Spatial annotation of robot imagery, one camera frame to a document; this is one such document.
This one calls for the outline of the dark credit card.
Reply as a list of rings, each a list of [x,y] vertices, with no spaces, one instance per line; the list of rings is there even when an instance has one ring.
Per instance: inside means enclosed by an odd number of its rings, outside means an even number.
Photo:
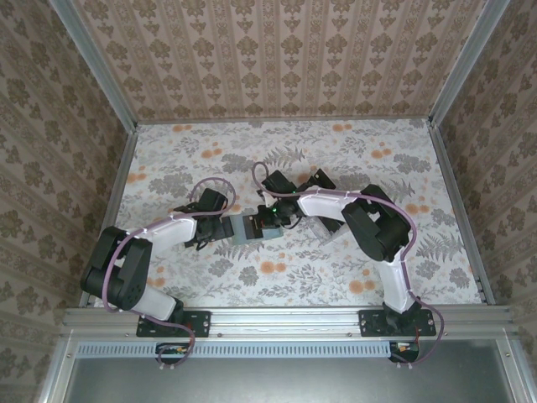
[[[247,215],[242,220],[247,239],[263,238],[263,226],[258,215]]]

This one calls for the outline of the grey-blue cloth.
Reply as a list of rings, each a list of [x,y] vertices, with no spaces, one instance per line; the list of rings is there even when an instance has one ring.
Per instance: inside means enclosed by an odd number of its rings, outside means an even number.
[[[234,230],[234,236],[231,238],[232,245],[244,245],[249,243],[260,243],[276,238],[282,238],[284,233],[282,228],[263,228],[263,238],[259,239],[247,239],[245,235],[243,217],[247,215],[234,215],[230,216],[232,220],[232,227]]]

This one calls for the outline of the floral patterned table cover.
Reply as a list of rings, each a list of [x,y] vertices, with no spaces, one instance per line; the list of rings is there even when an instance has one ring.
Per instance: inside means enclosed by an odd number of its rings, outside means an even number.
[[[296,184],[323,170],[341,190],[380,186],[418,228],[406,259],[414,293],[433,305],[481,302],[422,118],[141,126],[116,224],[135,229],[166,217],[198,181],[234,187],[232,212],[254,214],[265,170]],[[176,245],[153,257],[147,282],[196,307],[380,304],[375,263],[353,236],[320,246],[308,224],[260,243]]]

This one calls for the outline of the small electronics board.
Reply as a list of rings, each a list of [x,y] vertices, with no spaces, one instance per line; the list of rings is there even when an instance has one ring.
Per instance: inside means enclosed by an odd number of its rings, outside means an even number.
[[[420,347],[417,342],[390,342],[390,356],[388,359],[393,363],[413,363],[419,357]]]
[[[155,346],[156,361],[163,365],[177,365],[189,352],[188,343],[157,343]]]

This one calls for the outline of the grey metal sheet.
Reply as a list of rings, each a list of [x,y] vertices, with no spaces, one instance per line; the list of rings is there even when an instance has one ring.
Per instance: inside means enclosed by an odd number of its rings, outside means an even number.
[[[76,361],[65,403],[514,403],[489,342],[444,342],[424,363],[388,359]]]

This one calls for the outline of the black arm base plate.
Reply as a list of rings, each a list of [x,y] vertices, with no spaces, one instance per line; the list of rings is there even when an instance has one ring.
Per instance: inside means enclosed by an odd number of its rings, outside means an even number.
[[[207,338],[211,327],[210,311],[182,311],[173,313],[168,323],[179,323],[188,327],[196,337]],[[140,317],[136,330],[139,338],[187,338],[189,333],[177,327],[159,325],[147,318]]]
[[[437,334],[430,310],[418,310],[408,315],[385,310],[361,310],[360,333],[363,337],[432,337]]]

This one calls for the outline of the aluminium side rail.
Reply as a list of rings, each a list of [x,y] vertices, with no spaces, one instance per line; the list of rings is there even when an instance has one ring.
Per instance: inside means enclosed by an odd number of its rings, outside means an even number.
[[[488,305],[496,305],[497,302],[493,295],[492,287],[490,286],[481,255],[479,253],[477,242],[472,231],[472,226],[469,222],[469,218],[461,198],[461,193],[456,182],[456,177],[441,137],[441,132],[429,120],[425,120],[425,122],[427,123],[431,142],[436,153],[441,173],[446,183],[447,193],[450,197],[453,212],[460,230],[461,240],[465,246],[469,265],[472,269],[475,282],[480,290],[482,301]]]
[[[112,187],[110,198],[107,204],[107,210],[103,218],[103,223],[99,234],[102,234],[106,228],[113,226],[116,223],[137,142],[138,131],[137,127],[135,127],[134,130],[131,131],[127,136],[125,148],[117,169],[117,175]]]

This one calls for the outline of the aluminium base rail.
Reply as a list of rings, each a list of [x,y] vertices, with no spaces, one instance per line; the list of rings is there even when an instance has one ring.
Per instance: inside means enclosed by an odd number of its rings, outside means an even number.
[[[339,307],[210,307],[210,340],[313,341],[362,337],[361,306]],[[514,337],[517,327],[506,306],[441,305],[433,313],[436,334],[443,340]],[[101,308],[77,308],[65,312],[60,328],[63,338],[100,341],[134,341],[138,316],[109,313]]]

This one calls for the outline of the aluminium frame post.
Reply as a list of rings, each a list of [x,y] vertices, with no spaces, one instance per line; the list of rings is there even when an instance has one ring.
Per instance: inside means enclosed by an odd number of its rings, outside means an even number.
[[[444,120],[509,3],[510,0],[487,0],[484,4],[456,63],[431,109],[429,120],[433,127],[438,127]]]
[[[87,63],[91,73],[107,97],[117,118],[128,135],[136,131],[137,119],[132,108],[123,95],[118,80],[108,67],[104,54],[98,49],[96,41],[82,21],[73,0],[50,0],[67,33],[73,39],[76,48]]]

